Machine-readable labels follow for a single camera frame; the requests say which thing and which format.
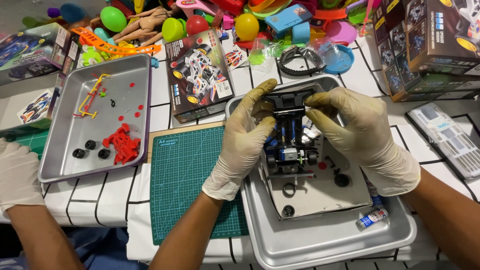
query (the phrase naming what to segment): white and black pattern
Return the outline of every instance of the white and black pattern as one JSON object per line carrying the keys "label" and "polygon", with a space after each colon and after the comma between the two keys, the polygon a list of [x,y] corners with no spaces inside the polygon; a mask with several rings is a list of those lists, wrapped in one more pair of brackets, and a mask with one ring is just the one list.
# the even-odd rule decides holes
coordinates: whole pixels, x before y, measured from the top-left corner
{"label": "white and black pattern", "polygon": [[[405,118],[404,113],[421,102],[393,103],[386,88],[376,48],[370,50],[369,39],[358,38],[349,47],[355,55],[354,66],[344,74],[338,74],[345,87],[371,97],[378,97],[387,103],[388,120],[394,141],[410,151],[420,164],[459,192],[478,202],[480,181],[461,181],[448,168],[444,160]],[[231,39],[222,42],[224,51],[233,47]],[[152,69],[152,98],[150,104],[150,132],[186,125],[210,123],[225,119],[220,113],[207,118],[180,124],[172,117],[167,87],[167,66],[165,50],[154,55],[160,67]],[[295,58],[289,66],[307,69],[309,62]],[[278,62],[269,73],[252,70],[248,62],[230,72],[236,96],[246,94],[250,89],[269,78],[276,78],[278,84],[285,84],[301,77],[291,77],[280,72]],[[480,110],[474,100],[436,102],[448,115],[480,144]],[[65,226],[108,226],[128,224],[130,235],[127,256],[130,259],[150,261],[157,250],[152,244],[149,206],[149,164],[102,173],[66,182],[42,185],[45,202],[49,211],[61,225]],[[396,250],[385,251],[348,262],[340,262],[309,270],[403,270],[421,260],[446,259],[438,246],[422,226],[415,211],[413,217],[418,225],[415,241]],[[0,222],[9,222],[0,216]],[[209,242],[204,265],[201,269],[261,270],[256,264],[249,236],[213,239]]]}

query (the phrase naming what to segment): silver tray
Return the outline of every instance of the silver tray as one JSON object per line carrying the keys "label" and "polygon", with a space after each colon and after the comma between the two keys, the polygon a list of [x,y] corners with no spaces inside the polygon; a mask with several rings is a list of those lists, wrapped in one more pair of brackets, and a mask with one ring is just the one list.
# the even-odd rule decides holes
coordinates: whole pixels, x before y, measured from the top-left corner
{"label": "silver tray", "polygon": [[[143,161],[147,153],[150,117],[150,61],[150,56],[142,53],[80,68],[68,74],[40,162],[40,182],[49,184],[75,179],[134,166]],[[96,111],[95,118],[92,119],[89,115],[74,117],[74,113],[79,114],[78,108],[97,82],[92,74],[111,75],[111,80],[103,79],[99,88],[101,91],[105,87],[106,96],[96,96],[93,100],[88,111]],[[135,86],[130,87],[130,83],[135,83]],[[110,106],[110,99],[115,101],[115,107]],[[140,117],[134,116],[137,111],[140,112]],[[119,121],[119,116],[123,116],[124,120]],[[134,160],[124,165],[121,162],[113,165],[115,150],[112,144],[107,159],[102,160],[97,154],[104,148],[102,140],[116,132],[122,123],[129,125],[131,139],[141,139],[140,149]],[[74,158],[73,151],[77,148],[85,150],[85,142],[88,140],[96,141],[95,149],[86,150],[82,159]]]}
{"label": "silver tray", "polygon": [[[322,74],[275,88],[294,91],[319,83],[324,91],[341,85],[335,76]],[[243,96],[231,99],[227,118]],[[346,123],[340,117],[338,123]],[[241,194],[253,253],[265,270],[295,270],[362,257],[408,246],[417,226],[398,196],[386,198],[388,218],[359,231],[355,221],[372,208],[280,221],[259,172],[253,169],[242,181]]]}

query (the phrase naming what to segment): red plastic parts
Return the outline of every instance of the red plastic parts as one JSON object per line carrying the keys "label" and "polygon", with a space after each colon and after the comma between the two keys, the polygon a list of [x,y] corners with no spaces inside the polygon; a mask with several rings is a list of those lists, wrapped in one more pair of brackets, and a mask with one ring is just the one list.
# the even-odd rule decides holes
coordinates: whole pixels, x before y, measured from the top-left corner
{"label": "red plastic parts", "polygon": [[109,147],[113,144],[113,148],[117,151],[113,165],[117,165],[121,162],[122,165],[134,160],[138,156],[138,146],[140,145],[140,139],[131,139],[127,133],[130,131],[130,127],[123,123],[117,131],[110,135],[108,138],[103,139],[102,145]]}
{"label": "red plastic parts", "polygon": [[325,162],[319,162],[319,163],[318,163],[318,168],[319,168],[320,170],[325,170],[325,169],[327,168],[327,163],[325,163]]}

